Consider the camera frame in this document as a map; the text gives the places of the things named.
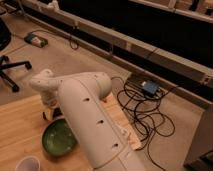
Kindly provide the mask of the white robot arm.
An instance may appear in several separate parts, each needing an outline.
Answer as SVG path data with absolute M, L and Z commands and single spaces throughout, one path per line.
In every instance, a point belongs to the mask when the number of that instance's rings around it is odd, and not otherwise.
M 104 72 L 54 77 L 49 69 L 30 80 L 42 102 L 55 101 L 73 131 L 93 171 L 146 171 L 142 161 L 101 105 L 112 89 Z

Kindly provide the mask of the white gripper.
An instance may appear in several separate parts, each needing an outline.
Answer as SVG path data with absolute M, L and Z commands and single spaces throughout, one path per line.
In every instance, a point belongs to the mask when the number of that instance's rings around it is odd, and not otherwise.
M 48 121 L 52 121 L 56 117 L 61 115 L 62 115 L 62 112 L 59 106 L 45 107 L 44 111 L 42 112 L 43 119 Z

